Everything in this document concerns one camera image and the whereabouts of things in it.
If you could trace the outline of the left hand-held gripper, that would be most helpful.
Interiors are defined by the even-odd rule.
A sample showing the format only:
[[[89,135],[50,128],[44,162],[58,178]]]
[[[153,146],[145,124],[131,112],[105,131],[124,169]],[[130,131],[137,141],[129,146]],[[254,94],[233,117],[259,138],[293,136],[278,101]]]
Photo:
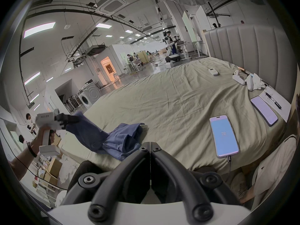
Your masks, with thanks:
[[[40,129],[44,126],[49,127],[43,132],[42,146],[39,147],[40,155],[45,157],[53,157],[60,155],[60,149],[56,145],[51,145],[50,131],[65,130],[68,124],[80,122],[80,118],[74,115],[61,114],[61,121],[57,120],[59,109],[53,112],[40,113],[36,116],[36,125]]]

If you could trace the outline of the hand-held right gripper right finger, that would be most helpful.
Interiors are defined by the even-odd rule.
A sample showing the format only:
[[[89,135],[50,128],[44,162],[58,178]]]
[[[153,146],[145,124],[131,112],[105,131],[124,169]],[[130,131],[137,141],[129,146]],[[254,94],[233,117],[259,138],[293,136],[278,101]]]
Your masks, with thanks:
[[[183,202],[188,222],[208,222],[215,212],[213,202],[240,205],[216,172],[193,172],[151,142],[151,188],[160,203]]]

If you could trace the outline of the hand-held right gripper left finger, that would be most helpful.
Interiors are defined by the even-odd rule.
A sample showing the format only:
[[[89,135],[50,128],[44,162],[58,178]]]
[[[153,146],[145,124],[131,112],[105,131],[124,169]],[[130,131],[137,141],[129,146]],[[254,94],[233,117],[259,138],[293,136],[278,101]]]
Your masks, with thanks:
[[[123,160],[114,170],[85,173],[66,194],[62,205],[91,201],[91,222],[112,222],[118,202],[140,204],[150,189],[150,143]]]

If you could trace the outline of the person's left hand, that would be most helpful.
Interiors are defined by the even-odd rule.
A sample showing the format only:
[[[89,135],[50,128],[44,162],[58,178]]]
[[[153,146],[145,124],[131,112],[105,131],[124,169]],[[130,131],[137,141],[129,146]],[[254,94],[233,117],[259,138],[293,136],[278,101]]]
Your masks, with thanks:
[[[56,130],[51,130],[49,126],[45,125],[40,127],[37,136],[31,141],[28,148],[30,152],[37,156],[39,153],[39,147],[43,145],[44,137],[47,139],[47,145],[52,145],[54,143]]]

